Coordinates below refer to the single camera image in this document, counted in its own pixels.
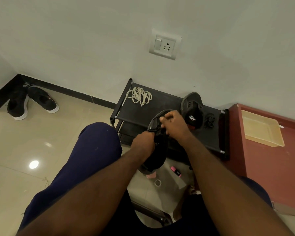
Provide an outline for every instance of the floor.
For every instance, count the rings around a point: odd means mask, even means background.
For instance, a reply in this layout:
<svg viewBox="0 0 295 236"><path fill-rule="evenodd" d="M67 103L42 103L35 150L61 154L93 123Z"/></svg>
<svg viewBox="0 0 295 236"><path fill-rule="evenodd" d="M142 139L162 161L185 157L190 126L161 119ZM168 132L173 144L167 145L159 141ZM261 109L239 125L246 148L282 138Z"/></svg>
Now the floor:
<svg viewBox="0 0 295 236"><path fill-rule="evenodd" d="M0 109L0 236L12 236L23 218L23 213L33 196L46 188L66 163L78 135L88 124L109 123L112 109L46 90L59 104L60 110L49 114L37 103L28 102L28 116L15 121ZM123 152L129 147L123 146ZM37 160L39 165L30 169ZM175 166L182 172L176 176ZM155 179L147 179L140 172L132 178L128 191L131 198L154 210L172 214L185 187L193 183L192 171L182 163L167 159L157 170L160 187ZM137 213L147 226L161 225ZM295 216L280 215L295 233Z"/></svg>

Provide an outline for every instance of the shoe rack shelf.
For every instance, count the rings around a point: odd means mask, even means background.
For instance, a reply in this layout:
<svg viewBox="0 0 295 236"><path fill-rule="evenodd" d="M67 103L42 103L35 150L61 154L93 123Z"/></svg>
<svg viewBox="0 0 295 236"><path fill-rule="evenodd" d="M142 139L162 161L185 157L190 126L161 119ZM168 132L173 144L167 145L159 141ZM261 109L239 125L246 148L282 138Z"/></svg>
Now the shoe rack shelf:
<svg viewBox="0 0 295 236"><path fill-rule="evenodd" d="M141 106L134 103L126 94L134 87L143 88L149 91L153 99L148 104ZM129 79L126 87L110 117L111 125L119 133L119 139L122 144L131 145L132 140L143 131L146 131L151 119L159 112L165 109L180 111L182 98L170 95L146 86L134 83ZM193 135L199 139L206 148L222 160L229 159L229 112L228 109L221 111L208 106L202 108L204 117L207 114L213 114L215 117L213 128L201 127L193 132ZM169 142L169 158L189 164L184 149L172 139Z"/></svg>

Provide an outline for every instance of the black sneaker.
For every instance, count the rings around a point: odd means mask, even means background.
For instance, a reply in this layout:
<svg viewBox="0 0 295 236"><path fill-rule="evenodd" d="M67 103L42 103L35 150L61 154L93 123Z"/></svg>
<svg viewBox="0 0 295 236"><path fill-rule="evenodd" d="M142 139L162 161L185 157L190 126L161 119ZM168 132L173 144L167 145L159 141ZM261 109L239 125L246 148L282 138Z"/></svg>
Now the black sneaker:
<svg viewBox="0 0 295 236"><path fill-rule="evenodd" d="M160 168L167 157L168 151L168 135L166 129L161 128L160 117L164 116L173 110L167 109L158 113L150 122L148 126L149 132L154 132L155 149L148 159L139 167L139 171L143 174L149 175Z"/></svg>
<svg viewBox="0 0 295 236"><path fill-rule="evenodd" d="M27 86L27 94L36 103L42 106L47 112L55 113L59 110L58 104L49 96L49 94L33 85Z"/></svg>
<svg viewBox="0 0 295 236"><path fill-rule="evenodd" d="M203 103L198 93L188 94L181 102L180 113L190 130L200 128L203 124Z"/></svg>
<svg viewBox="0 0 295 236"><path fill-rule="evenodd" d="M22 86L17 87L11 94L8 102L8 113L15 120L23 120L27 117L27 102L29 97L26 89Z"/></svg>

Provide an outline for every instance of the coiled white cord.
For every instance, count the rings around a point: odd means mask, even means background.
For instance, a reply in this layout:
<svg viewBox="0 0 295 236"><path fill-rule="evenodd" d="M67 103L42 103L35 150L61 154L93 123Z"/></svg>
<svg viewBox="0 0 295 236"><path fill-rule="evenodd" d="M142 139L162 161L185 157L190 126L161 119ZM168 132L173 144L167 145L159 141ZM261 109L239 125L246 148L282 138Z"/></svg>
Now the coiled white cord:
<svg viewBox="0 0 295 236"><path fill-rule="evenodd" d="M149 103L150 100L152 100L152 95L149 91L144 91L142 88L140 87L134 87L132 90L129 90L127 92L127 98L132 98L132 101L134 103L140 103L141 107L146 104Z"/></svg>

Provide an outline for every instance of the blue trousers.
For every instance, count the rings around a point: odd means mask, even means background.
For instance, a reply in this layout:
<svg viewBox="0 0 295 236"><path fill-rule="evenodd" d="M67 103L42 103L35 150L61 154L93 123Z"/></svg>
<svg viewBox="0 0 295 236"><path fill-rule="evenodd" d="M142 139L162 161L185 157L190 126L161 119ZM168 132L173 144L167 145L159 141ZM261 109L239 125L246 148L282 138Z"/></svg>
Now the blue trousers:
<svg viewBox="0 0 295 236"><path fill-rule="evenodd" d="M26 208L19 230L27 226L74 186L118 160L121 153L120 141L113 127L101 122L85 127L67 163L50 186L37 193ZM259 184L249 178L242 178L242 180L271 206L268 194ZM149 228L137 217L126 190L102 235L112 235L117 230L128 235L192 235L199 232L204 235L218 235L201 195L188 196L182 206L181 214L182 219L172 225L157 229Z"/></svg>

